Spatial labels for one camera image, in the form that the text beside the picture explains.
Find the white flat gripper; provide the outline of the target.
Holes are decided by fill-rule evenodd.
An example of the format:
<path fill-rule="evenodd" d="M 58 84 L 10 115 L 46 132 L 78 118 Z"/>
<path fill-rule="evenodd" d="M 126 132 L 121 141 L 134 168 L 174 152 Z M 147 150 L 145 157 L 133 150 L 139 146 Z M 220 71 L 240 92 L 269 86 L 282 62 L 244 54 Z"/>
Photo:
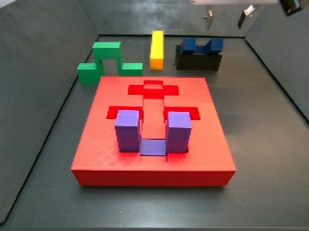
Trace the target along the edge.
<path fill-rule="evenodd" d="M 238 28 L 244 26 L 246 19 L 252 16 L 256 10 L 254 5 L 272 5 L 278 3 L 278 0 L 191 0 L 194 5 L 250 5 L 241 12 L 238 21 Z M 205 11 L 205 28 L 210 29 L 213 23 L 214 13 L 212 10 Z"/>

